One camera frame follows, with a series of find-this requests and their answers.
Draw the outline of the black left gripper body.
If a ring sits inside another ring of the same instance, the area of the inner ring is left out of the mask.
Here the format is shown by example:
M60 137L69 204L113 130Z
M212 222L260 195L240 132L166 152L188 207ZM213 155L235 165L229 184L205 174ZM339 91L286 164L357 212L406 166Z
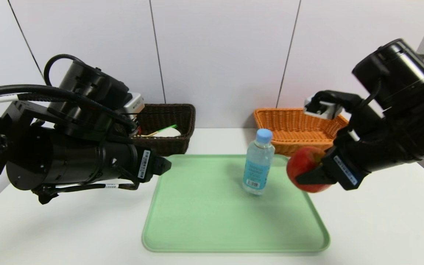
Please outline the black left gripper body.
M109 168L119 173L119 178L133 183L147 183L151 180L152 158L155 152L150 148L124 144L114 148Z

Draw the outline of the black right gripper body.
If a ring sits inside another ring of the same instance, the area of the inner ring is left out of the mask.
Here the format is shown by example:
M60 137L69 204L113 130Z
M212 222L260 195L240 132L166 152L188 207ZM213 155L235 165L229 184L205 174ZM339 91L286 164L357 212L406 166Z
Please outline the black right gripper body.
M393 165L383 141L355 141L337 138L323 158L329 175L345 190L359 188L369 174Z

